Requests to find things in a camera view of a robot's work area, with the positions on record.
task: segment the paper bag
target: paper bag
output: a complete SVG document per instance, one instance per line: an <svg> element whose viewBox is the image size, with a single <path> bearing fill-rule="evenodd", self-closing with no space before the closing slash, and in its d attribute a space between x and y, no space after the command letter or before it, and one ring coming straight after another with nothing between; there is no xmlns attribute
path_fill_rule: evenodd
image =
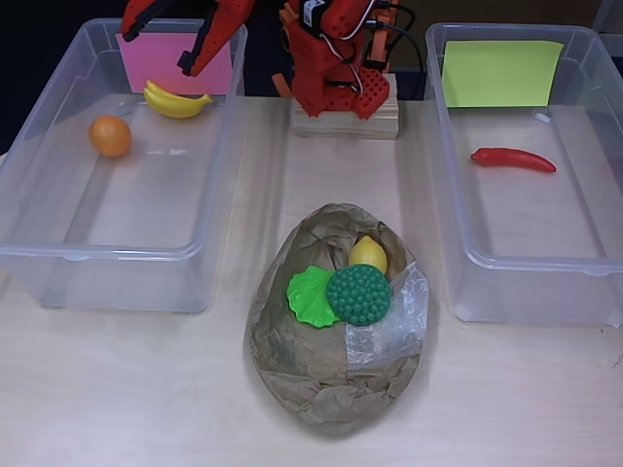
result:
<svg viewBox="0 0 623 467"><path fill-rule="evenodd" d="M385 318L320 329L297 321L286 297L292 275L310 265L347 266L364 235L387 254L392 302ZM358 206L328 204L292 231L266 272L249 313L251 358L287 411L326 433L348 433L385 412L411 381L427 304L426 279L398 235Z"/></svg>

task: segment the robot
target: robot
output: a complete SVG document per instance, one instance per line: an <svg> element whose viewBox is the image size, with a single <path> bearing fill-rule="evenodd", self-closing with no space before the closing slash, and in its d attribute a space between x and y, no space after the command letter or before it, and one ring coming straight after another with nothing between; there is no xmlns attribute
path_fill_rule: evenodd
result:
<svg viewBox="0 0 623 467"><path fill-rule="evenodd" d="M174 1L129 0L121 26L124 39L134 40ZM396 1L288 0L280 17L294 61L292 94L310 116L353 111L368 119L387 100L385 43L388 28L396 29ZM177 63L181 72L198 76L248 19L253 5L254 0L208 0L195 45ZM367 47L366 27L375 29Z"/></svg>

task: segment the wooden base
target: wooden base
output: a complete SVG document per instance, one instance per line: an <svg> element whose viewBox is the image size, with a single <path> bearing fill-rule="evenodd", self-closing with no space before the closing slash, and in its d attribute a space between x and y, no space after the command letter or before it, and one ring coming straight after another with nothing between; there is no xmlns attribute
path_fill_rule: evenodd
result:
<svg viewBox="0 0 623 467"><path fill-rule="evenodd" d="M292 99L290 122L297 136L351 136L360 139L396 139L399 131L396 79L385 75L389 81L389 98L368 120L359 119L354 112L322 112L310 117L301 105Z"/></svg>

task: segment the green ball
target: green ball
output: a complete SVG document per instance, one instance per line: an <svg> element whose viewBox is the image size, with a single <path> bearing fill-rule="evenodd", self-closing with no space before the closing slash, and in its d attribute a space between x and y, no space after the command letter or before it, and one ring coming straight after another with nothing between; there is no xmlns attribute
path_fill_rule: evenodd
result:
<svg viewBox="0 0 623 467"><path fill-rule="evenodd" d="M383 273L370 265L341 268L329 279L327 302L349 324L368 326L385 317L391 290Z"/></svg>

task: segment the banana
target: banana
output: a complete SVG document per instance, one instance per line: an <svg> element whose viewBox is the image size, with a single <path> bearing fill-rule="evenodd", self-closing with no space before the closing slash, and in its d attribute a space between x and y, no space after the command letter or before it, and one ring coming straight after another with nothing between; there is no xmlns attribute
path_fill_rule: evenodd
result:
<svg viewBox="0 0 623 467"><path fill-rule="evenodd" d="M164 90L149 80L143 90L143 96L152 109L173 119L195 117L205 104L212 102L207 94L199 98L184 97Z"/></svg>

